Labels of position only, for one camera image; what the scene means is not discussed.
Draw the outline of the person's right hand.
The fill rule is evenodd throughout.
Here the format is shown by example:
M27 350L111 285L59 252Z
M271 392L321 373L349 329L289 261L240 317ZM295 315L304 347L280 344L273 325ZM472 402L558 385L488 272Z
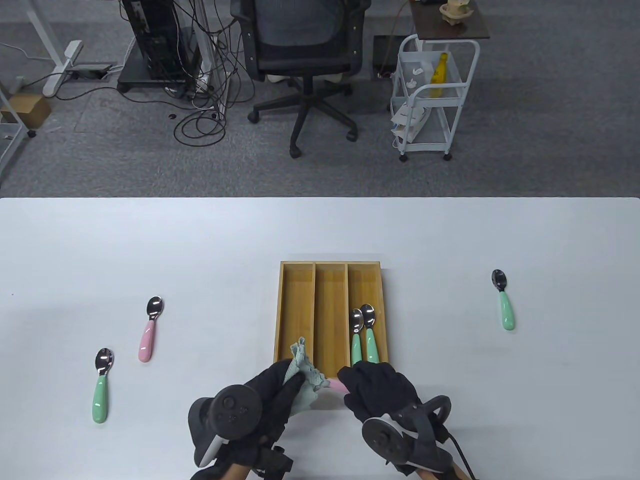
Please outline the person's right hand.
M390 363L359 361L337 373L348 393L343 402L361 423L422 402L414 385Z

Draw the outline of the person's left hand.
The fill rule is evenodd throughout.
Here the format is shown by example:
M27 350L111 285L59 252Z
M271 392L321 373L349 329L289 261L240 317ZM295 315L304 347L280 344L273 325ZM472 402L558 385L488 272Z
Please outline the person's left hand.
M294 400L306 382L302 372L285 380L290 363L276 362L246 383L262 400L262 416L252 432L230 441L219 451L217 462L224 470L223 479L246 479L262 450L272 448L281 438Z

